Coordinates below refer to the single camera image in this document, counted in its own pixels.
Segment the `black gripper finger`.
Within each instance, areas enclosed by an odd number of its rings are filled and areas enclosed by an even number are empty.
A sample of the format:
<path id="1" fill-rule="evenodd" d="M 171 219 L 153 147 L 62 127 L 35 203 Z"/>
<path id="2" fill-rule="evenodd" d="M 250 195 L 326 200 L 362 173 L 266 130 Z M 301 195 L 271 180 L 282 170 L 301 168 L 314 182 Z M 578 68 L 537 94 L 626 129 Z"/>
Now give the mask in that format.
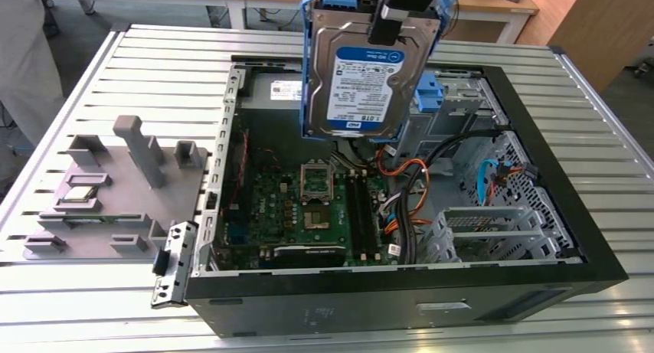
<path id="1" fill-rule="evenodd" d="M 408 18 L 438 20 L 434 0 L 373 0 L 375 6 L 369 27 L 369 43 L 393 46 Z"/>

